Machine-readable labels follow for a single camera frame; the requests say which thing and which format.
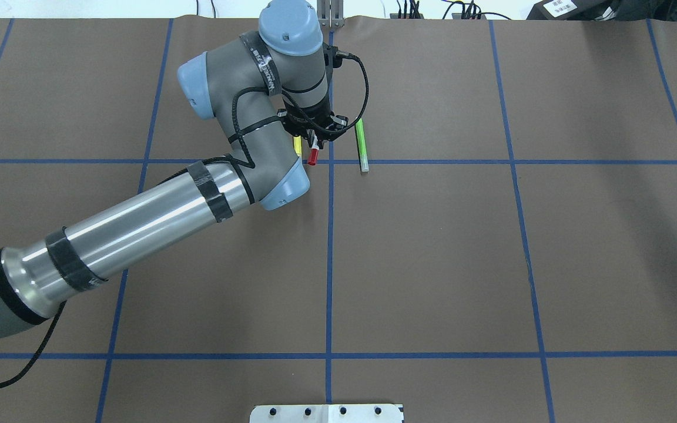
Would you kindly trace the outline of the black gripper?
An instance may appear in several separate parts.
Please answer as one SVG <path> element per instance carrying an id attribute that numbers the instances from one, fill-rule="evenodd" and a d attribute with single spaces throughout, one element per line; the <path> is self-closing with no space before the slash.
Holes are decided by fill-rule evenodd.
<path id="1" fill-rule="evenodd" d="M 350 128 L 347 117 L 335 115 L 330 105 L 306 108 L 285 105 L 277 110 L 277 117 L 291 136 L 308 137 L 308 131 L 312 130 L 319 142 L 332 142 Z"/>

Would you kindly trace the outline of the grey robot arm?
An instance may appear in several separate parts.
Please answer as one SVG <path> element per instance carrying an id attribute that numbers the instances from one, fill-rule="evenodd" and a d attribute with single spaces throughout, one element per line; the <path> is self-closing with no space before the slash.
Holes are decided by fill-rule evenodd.
<path id="1" fill-rule="evenodd" d="M 333 56 L 306 1 L 271 1 L 258 28 L 177 70 L 201 119 L 216 119 L 232 152 L 196 161 L 155 187 L 27 247 L 0 249 L 0 339 L 42 324 L 71 297 L 236 212 L 274 210 L 310 182 L 293 136 L 322 148 L 352 124 L 330 106 Z"/>

